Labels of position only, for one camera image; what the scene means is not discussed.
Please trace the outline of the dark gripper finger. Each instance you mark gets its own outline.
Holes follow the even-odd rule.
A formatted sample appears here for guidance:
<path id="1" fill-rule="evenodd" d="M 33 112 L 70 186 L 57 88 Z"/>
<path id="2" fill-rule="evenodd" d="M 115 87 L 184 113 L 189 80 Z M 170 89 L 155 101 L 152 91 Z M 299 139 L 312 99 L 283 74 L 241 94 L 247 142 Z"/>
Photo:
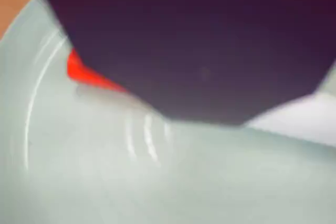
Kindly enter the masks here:
<path id="1" fill-rule="evenodd" d="M 313 93 L 335 61 L 335 0 L 192 0 L 183 118 L 242 124 Z"/>
<path id="2" fill-rule="evenodd" d="M 48 0 L 86 66 L 167 117 L 184 117 L 184 55 L 149 0 Z"/>

